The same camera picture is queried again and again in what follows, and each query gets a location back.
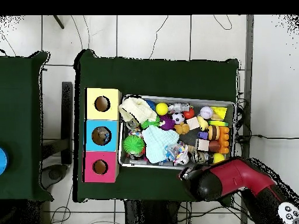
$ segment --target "purple toy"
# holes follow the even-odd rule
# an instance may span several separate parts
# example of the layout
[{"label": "purple toy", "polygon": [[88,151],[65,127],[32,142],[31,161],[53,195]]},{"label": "purple toy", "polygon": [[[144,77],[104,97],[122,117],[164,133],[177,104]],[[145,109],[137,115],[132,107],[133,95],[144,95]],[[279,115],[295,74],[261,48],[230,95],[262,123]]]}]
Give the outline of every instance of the purple toy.
[{"label": "purple toy", "polygon": [[170,116],[168,116],[167,114],[160,116],[160,121],[160,128],[164,131],[169,131],[173,129],[175,126],[175,121],[172,118],[170,118]]},{"label": "purple toy", "polygon": [[208,132],[199,132],[199,138],[203,139],[203,140],[207,140],[208,139]]}]

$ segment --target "yellow ball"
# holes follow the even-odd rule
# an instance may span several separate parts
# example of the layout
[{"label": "yellow ball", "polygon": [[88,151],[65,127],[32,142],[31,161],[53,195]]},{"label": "yellow ball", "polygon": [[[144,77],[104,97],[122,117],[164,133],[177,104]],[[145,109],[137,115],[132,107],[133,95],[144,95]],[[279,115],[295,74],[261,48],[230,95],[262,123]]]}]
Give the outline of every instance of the yellow ball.
[{"label": "yellow ball", "polygon": [[165,115],[167,112],[168,112],[168,106],[166,103],[159,103],[156,105],[156,112],[159,114],[159,115]]},{"label": "yellow ball", "polygon": [[225,157],[224,157],[223,154],[221,154],[221,153],[215,153],[214,154],[214,162],[213,162],[213,164],[218,163],[218,162],[222,162],[223,160],[225,160]]}]

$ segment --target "green tablecloth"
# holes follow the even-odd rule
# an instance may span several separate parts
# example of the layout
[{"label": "green tablecloth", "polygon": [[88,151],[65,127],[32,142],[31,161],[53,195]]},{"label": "green tablecloth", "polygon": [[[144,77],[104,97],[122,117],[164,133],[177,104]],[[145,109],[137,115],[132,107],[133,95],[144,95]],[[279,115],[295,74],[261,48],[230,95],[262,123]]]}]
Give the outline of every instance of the green tablecloth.
[{"label": "green tablecloth", "polygon": [[238,61],[97,58],[91,50],[83,50],[75,60],[75,68],[74,193],[77,192],[77,198],[190,201],[177,179],[177,170],[121,167],[113,184],[82,182],[84,108],[77,109],[84,102],[84,88],[118,89],[123,95],[235,102]]},{"label": "green tablecloth", "polygon": [[39,73],[47,57],[0,57],[0,146],[9,158],[0,175],[0,199],[52,199],[39,183]]}]

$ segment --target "green spiky ball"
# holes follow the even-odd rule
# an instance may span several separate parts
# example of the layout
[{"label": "green spiky ball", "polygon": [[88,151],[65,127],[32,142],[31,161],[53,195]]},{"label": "green spiky ball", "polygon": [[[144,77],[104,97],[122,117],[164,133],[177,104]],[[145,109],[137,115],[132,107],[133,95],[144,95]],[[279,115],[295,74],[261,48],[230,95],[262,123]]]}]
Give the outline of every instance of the green spiky ball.
[{"label": "green spiky ball", "polygon": [[143,128],[143,129],[146,129],[146,128],[148,128],[150,125],[154,125],[154,126],[159,126],[160,125],[160,118],[159,118],[159,116],[157,115],[157,117],[156,117],[156,121],[153,121],[153,122],[150,122],[150,121],[145,121],[145,122],[143,122],[142,124],[141,124],[141,127]]},{"label": "green spiky ball", "polygon": [[144,141],[136,135],[127,136],[123,143],[124,150],[131,154],[139,154],[144,148]]}]

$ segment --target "yellow cube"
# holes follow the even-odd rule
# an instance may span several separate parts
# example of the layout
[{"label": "yellow cube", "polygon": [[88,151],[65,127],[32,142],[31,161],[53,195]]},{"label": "yellow cube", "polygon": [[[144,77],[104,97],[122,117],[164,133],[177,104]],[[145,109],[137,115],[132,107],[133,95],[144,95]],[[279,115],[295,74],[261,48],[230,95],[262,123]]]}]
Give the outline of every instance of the yellow cube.
[{"label": "yellow cube", "polygon": [[119,120],[121,93],[117,89],[86,88],[89,120]]}]

